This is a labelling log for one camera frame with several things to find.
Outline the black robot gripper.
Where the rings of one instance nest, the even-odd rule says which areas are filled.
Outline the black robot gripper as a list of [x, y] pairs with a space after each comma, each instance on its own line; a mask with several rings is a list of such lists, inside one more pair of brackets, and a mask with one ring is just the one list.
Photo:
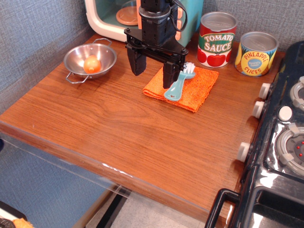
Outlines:
[[163, 88], [177, 81], [184, 69], [188, 50], [176, 39], [176, 29], [171, 19], [152, 21], [145, 19], [141, 29], [126, 28], [128, 60], [134, 75], [146, 69], [146, 57], [163, 63]]

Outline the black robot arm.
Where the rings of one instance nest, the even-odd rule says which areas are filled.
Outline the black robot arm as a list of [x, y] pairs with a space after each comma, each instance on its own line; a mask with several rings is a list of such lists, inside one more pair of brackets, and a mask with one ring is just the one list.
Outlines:
[[139, 7], [141, 29], [126, 28], [126, 48], [132, 72], [138, 76], [146, 69], [146, 59], [163, 63], [163, 88], [177, 81], [184, 69], [188, 50], [175, 38], [184, 26], [177, 27], [178, 9], [185, 10], [178, 0], [142, 0]]

